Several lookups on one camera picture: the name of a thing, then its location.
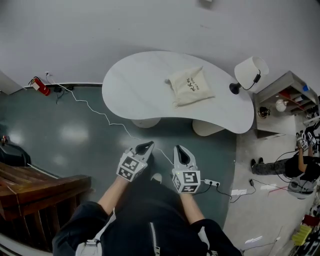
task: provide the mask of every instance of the fire extinguisher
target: fire extinguisher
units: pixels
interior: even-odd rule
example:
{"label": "fire extinguisher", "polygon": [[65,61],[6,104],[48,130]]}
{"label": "fire extinguisher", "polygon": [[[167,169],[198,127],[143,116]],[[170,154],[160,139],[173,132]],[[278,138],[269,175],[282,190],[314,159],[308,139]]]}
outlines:
{"label": "fire extinguisher", "polygon": [[39,91],[43,93],[45,96],[48,96],[50,94],[50,89],[41,82],[40,78],[35,76],[28,85],[31,85],[36,91]]}

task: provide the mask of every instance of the kidney-shaped table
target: kidney-shaped table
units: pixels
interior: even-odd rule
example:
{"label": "kidney-shaped table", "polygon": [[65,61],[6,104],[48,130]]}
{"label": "kidney-shaped table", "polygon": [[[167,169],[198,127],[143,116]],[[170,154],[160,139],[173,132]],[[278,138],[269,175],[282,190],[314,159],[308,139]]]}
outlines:
{"label": "kidney-shaped table", "polygon": [[[177,71],[195,67],[203,67],[215,97],[175,107],[174,91],[165,80]],[[160,118],[189,118],[201,136],[223,129],[242,134],[252,126],[254,106],[242,88],[239,94],[233,94],[230,83],[236,80],[203,59],[171,51],[148,51],[114,64],[103,80],[102,96],[114,114],[142,128],[156,125]]]}

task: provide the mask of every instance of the yellow object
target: yellow object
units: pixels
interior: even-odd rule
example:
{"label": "yellow object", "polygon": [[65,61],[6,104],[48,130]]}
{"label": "yellow object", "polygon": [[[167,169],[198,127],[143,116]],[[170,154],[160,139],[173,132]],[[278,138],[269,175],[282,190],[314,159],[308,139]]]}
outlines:
{"label": "yellow object", "polygon": [[303,246],[307,237],[311,233],[312,228],[305,225],[300,225],[300,231],[292,236],[295,246]]}

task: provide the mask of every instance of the cloth bag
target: cloth bag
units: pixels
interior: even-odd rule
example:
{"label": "cloth bag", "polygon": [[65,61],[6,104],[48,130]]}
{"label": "cloth bag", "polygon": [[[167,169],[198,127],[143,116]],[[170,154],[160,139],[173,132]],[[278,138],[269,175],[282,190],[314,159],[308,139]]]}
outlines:
{"label": "cloth bag", "polygon": [[171,84],[176,106],[191,104],[215,96],[205,80],[203,67],[178,71],[165,82]]}

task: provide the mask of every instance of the shiny floor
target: shiny floor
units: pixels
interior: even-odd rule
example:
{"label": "shiny floor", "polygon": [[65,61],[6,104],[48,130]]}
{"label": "shiny floor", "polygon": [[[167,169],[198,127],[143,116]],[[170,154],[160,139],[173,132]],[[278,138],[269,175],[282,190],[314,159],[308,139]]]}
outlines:
{"label": "shiny floor", "polygon": [[[252,174],[250,160],[258,161],[263,157],[265,163],[274,162],[281,154],[293,151],[296,137],[285,135],[270,139],[257,139],[251,130],[237,136],[235,173],[233,190],[254,192],[249,179],[265,184],[286,187],[288,184],[278,176],[261,176]],[[291,157],[286,154],[280,159]],[[299,200],[285,190],[254,182],[256,192],[242,196],[236,203],[229,206],[224,232],[233,244],[244,252],[245,256],[285,256],[280,252],[288,245],[294,229],[301,223],[302,217],[312,205],[314,194],[308,199]]]}
{"label": "shiny floor", "polygon": [[[196,158],[201,178],[218,181],[222,192],[230,191],[236,158],[234,133],[224,130],[200,137],[193,132],[192,121],[183,118],[163,118],[155,127],[142,129],[111,113],[100,87],[76,87],[74,94],[89,101],[94,110],[106,113],[111,122],[125,124],[132,136],[144,142],[153,140],[171,160],[175,145],[186,147]],[[32,164],[45,171],[60,177],[91,176],[95,192],[90,199],[96,201],[115,179],[123,152],[137,141],[122,126],[108,126],[103,115],[92,112],[84,102],[76,102],[71,93],[57,104],[56,99],[54,92],[47,97],[33,89],[9,96],[0,94],[1,135],[21,146],[31,156]],[[173,189],[169,175],[172,165],[159,150],[154,150],[153,156],[151,170],[162,173],[164,185]],[[201,185],[199,191],[207,186]],[[229,198],[213,188],[195,197],[204,215],[223,227]]]}

